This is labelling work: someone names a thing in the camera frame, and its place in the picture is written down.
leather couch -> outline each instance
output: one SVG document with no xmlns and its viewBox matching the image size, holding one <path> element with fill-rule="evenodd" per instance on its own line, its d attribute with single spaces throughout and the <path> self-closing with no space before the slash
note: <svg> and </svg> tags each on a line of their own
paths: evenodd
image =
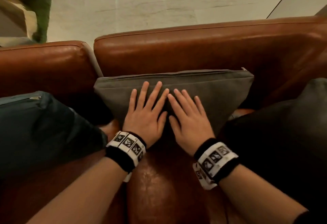
<svg viewBox="0 0 327 224">
<path fill-rule="evenodd" d="M 112 34 L 95 40 L 94 53 L 81 41 L 2 48 L 0 97 L 47 91 L 101 125 L 113 117 L 93 92 L 97 77 L 241 67 L 255 75 L 241 107 L 259 109 L 297 97 L 310 79 L 327 77 L 327 19 L 269 19 Z M 113 136 L 119 127 L 115 120 L 111 125 Z M 103 154 L 3 180 L 1 223 L 25 223 Z M 122 185 L 103 222 L 244 223 L 218 187 L 209 192 L 201 188 L 192 162 L 174 141 L 153 146 L 130 182 Z"/>
</svg>

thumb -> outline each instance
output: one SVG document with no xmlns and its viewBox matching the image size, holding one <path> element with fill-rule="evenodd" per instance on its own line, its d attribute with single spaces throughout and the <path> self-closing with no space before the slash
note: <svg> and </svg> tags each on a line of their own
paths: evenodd
<svg viewBox="0 0 327 224">
<path fill-rule="evenodd" d="M 160 117 L 158 119 L 158 131 L 159 131 L 160 136 L 162 135 L 162 132 L 164 130 L 166 118 L 167 118 L 167 111 L 162 112 L 162 114 L 160 115 Z"/>
<path fill-rule="evenodd" d="M 177 137 L 180 137 L 182 134 L 181 127 L 180 127 L 177 119 L 172 115 L 169 116 L 169 122 L 170 122 L 171 128 L 173 129 L 175 138 L 177 139 Z"/>
</svg>

metal zipper pull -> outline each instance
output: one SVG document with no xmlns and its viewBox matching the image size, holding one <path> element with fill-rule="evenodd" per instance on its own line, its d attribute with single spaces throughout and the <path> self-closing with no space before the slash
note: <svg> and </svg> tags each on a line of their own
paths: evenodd
<svg viewBox="0 0 327 224">
<path fill-rule="evenodd" d="M 41 99 L 41 96 L 33 96 L 33 97 L 30 97 L 30 99 L 33 99 L 33 100 L 40 100 L 40 99 Z"/>
</svg>

dark pillow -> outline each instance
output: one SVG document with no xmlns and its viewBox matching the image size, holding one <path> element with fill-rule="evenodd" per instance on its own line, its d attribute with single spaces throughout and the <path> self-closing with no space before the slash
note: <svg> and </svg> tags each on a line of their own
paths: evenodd
<svg viewBox="0 0 327 224">
<path fill-rule="evenodd" d="M 231 113 L 245 100 L 253 82 L 253 75 L 247 70 L 197 70 L 177 73 L 159 73 L 98 78 L 94 88 L 122 126 L 129 106 L 132 90 L 141 90 L 142 84 L 150 83 L 147 97 L 158 81 L 162 94 L 165 88 L 170 92 L 177 88 L 186 89 L 193 98 L 198 95 L 207 112 L 210 123 L 218 133 Z M 166 102 L 163 110 L 173 114 Z"/>
<path fill-rule="evenodd" d="M 309 210 L 327 209 L 327 79 L 228 122 L 224 134 L 242 164 Z"/>
</svg>

green rug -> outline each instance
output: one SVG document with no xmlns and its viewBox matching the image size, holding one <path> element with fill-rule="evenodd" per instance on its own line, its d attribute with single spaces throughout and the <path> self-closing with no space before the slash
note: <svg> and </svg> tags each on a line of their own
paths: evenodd
<svg viewBox="0 0 327 224">
<path fill-rule="evenodd" d="M 33 39 L 38 43 L 46 42 L 51 0 L 24 0 L 23 2 L 28 9 L 36 13 L 38 19 L 38 31 L 34 34 Z"/>
</svg>

